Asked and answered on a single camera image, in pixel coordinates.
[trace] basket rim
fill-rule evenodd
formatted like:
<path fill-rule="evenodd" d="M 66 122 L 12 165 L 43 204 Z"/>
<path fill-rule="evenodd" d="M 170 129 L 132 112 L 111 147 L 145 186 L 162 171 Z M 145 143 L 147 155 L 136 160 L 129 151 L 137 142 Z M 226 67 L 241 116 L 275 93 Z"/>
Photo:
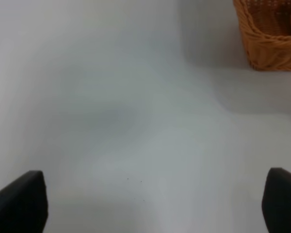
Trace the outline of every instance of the basket rim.
<path fill-rule="evenodd" d="M 236 10 L 242 11 L 245 14 L 246 21 L 248 26 L 251 29 L 251 32 L 246 31 L 245 33 L 249 35 L 253 40 L 260 42 L 261 44 L 274 44 L 276 47 L 278 46 L 289 46 L 291 47 L 291 35 L 270 35 L 262 32 L 259 28 L 256 27 L 255 23 L 253 22 L 252 15 L 249 13 L 246 0 L 233 0 L 234 6 Z"/>

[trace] wicker basket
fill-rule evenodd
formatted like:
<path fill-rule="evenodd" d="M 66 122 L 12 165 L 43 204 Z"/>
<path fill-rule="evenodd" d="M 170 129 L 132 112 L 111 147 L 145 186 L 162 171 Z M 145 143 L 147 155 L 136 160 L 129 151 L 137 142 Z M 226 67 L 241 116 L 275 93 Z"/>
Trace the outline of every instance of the wicker basket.
<path fill-rule="evenodd" d="M 234 0 L 234 6 L 250 65 L 291 71 L 291 0 Z"/>

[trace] black plastic piece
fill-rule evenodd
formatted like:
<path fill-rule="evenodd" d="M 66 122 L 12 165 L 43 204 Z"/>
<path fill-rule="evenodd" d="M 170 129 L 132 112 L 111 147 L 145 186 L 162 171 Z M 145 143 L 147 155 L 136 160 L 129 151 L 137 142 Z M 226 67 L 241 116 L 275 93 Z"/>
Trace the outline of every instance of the black plastic piece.
<path fill-rule="evenodd" d="M 262 211 L 269 233 L 291 233 L 291 173 L 282 168 L 269 171 Z"/>
<path fill-rule="evenodd" d="M 29 171 L 0 191 L 0 233 L 41 233 L 47 218 L 42 171 Z"/>

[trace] black object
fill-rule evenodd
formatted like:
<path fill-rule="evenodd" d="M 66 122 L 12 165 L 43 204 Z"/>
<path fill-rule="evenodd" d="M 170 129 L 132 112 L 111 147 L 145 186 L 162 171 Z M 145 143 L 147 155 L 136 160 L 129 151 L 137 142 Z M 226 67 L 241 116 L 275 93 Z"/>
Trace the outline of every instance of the black object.
<path fill-rule="evenodd" d="M 291 233 L 291 173 L 282 168 L 269 171 L 262 211 L 269 233 Z"/>
<path fill-rule="evenodd" d="M 41 233 L 47 218 L 42 171 L 29 171 L 0 191 L 0 233 Z"/>

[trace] white surface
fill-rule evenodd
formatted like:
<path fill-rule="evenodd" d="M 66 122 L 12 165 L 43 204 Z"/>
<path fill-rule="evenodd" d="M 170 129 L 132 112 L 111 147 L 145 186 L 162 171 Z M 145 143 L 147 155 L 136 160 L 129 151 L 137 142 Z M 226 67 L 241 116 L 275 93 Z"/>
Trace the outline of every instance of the white surface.
<path fill-rule="evenodd" d="M 229 0 L 0 0 L 0 188 L 45 173 L 47 233 L 265 233 L 291 73 Z"/>

